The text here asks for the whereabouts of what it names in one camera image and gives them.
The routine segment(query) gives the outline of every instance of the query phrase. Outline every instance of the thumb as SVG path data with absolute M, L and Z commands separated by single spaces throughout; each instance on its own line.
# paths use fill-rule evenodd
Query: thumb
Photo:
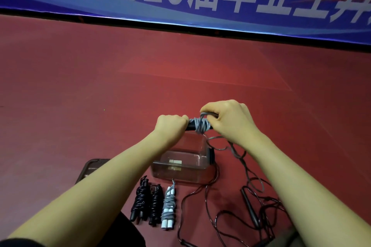
M 215 118 L 212 115 L 207 116 L 207 121 L 210 122 L 210 125 L 215 129 L 217 127 L 217 124 L 219 123 L 218 119 Z

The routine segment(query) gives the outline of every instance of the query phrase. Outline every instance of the light blue wave graphic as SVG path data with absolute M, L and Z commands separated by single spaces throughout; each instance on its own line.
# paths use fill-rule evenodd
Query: light blue wave graphic
M 199 28 L 227 29 L 261 34 L 310 36 L 320 34 L 344 34 L 368 32 L 371 29 L 310 29 L 286 26 L 262 25 L 212 18 L 171 10 L 131 0 L 35 0 L 65 8 L 76 9 L 108 18 L 184 25 Z

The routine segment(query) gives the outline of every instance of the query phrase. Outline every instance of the person's left arm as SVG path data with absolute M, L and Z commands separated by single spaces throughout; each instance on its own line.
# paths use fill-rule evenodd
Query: person's left arm
M 141 142 L 108 161 L 51 202 L 8 238 L 44 246 L 95 246 L 150 164 L 182 137 L 188 117 L 162 115 Z

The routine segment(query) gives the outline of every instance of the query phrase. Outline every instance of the forearm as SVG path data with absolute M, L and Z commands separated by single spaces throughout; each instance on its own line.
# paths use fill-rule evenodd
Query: forearm
M 138 179 L 167 147 L 165 141 L 151 133 L 63 193 L 10 238 L 29 238 L 46 246 L 96 245 Z
M 264 135 L 244 145 L 270 180 L 308 247 L 369 246 L 370 226 Z

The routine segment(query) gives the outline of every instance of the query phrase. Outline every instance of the plastic container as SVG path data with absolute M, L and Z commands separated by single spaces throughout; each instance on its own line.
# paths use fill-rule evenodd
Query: plastic container
M 186 132 L 180 141 L 151 165 L 152 176 L 188 183 L 207 184 L 215 173 L 214 151 L 206 137 Z

